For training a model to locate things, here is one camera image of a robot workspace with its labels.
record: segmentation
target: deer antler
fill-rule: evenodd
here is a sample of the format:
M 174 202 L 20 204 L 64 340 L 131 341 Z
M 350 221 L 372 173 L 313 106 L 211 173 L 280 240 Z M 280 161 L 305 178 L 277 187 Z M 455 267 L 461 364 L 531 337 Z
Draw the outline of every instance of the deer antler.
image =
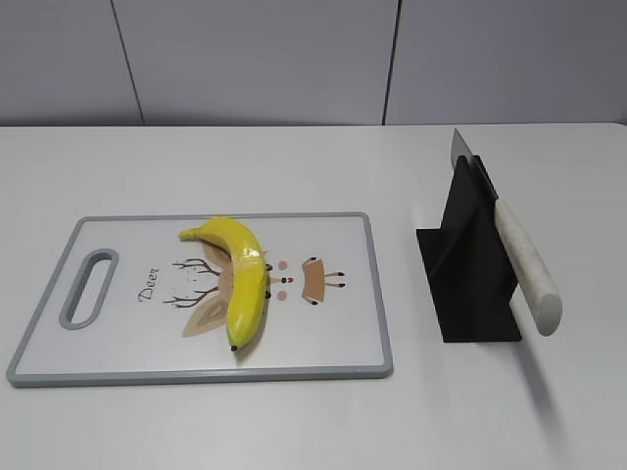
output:
M 172 266 L 178 266 L 178 269 L 184 269 L 186 267 L 204 267 L 204 271 L 197 271 L 199 274 L 204 272 L 211 272 L 211 274 L 215 276 L 219 276 L 219 272 L 214 271 L 204 259 L 200 258 L 190 258 L 186 259 L 184 262 L 173 262 Z
M 218 287 L 215 286 L 213 289 L 209 291 L 194 291 L 194 294 L 200 294 L 200 296 L 194 299 L 185 299 L 182 297 L 174 296 L 169 301 L 164 301 L 164 304 L 174 304 L 176 308 L 190 308 L 191 306 L 196 306 L 200 303 L 202 299 L 204 299 L 211 292 L 217 291 Z

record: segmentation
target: deer illustration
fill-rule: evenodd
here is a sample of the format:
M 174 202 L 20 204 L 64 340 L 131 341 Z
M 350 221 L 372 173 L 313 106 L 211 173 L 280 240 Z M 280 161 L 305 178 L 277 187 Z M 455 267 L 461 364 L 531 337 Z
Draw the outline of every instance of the deer illustration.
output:
M 178 269 L 198 267 L 200 269 L 196 271 L 197 273 L 210 273 L 217 277 L 217 285 L 207 291 L 194 291 L 196 297 L 193 298 L 172 297 L 171 300 L 164 301 L 164 304 L 172 304 L 176 308 L 196 307 L 183 330 L 184 338 L 202 335 L 226 324 L 228 303 L 233 293 L 233 264 L 230 255 L 223 249 L 209 243 L 203 243 L 203 252 L 205 257 L 219 266 L 221 271 L 212 269 L 206 261 L 200 258 L 186 259 L 184 262 L 176 262 L 173 265 L 178 266 Z M 286 269 L 287 263 L 281 261 L 278 266 L 279 269 Z M 266 268 L 268 271 L 272 271 L 273 266 L 268 264 Z M 292 282 L 294 282 L 292 277 L 268 277 L 268 287 L 276 283 L 289 284 Z M 214 295 L 201 303 L 209 294 Z M 277 297 L 280 301 L 284 301 L 287 298 L 287 293 L 281 291 Z
M 324 302 L 325 287 L 345 287 L 345 283 L 326 282 L 327 277 L 344 277 L 342 271 L 324 274 L 324 265 L 322 259 L 311 257 L 303 263 L 303 272 L 305 274 L 305 287 L 303 288 L 303 299 L 313 306 Z

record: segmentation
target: cutting board handle hole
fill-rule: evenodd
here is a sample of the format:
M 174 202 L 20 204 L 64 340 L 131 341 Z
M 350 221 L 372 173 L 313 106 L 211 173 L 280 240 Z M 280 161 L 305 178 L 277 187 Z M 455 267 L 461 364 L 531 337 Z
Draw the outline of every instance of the cutting board handle hole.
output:
M 96 320 L 118 259 L 118 253 L 109 249 L 96 250 L 84 258 L 59 315 L 62 327 L 79 330 Z

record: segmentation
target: cutting board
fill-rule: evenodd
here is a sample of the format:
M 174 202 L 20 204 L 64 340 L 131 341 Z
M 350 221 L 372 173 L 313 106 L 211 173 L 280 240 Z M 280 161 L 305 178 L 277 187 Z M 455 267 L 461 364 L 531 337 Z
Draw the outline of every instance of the cutting board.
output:
M 262 326 L 246 348 L 231 352 L 227 341 L 230 257 L 178 240 L 212 215 L 87 217 L 24 333 L 9 381 L 55 387 L 391 373 L 365 214 L 231 216 L 257 235 L 269 276 Z

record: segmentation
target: table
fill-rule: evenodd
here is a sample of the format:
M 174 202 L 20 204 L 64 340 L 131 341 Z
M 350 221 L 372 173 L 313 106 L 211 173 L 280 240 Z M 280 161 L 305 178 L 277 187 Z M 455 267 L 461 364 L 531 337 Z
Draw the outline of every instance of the table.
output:
M 211 212 L 367 212 L 395 362 L 383 380 L 2 381 L 0 466 L 623 468 L 627 128 L 459 129 L 560 288 L 552 337 L 517 290 L 523 342 L 441 341 L 414 229 L 439 224 L 450 126 L 0 129 L 4 368 L 80 217 Z

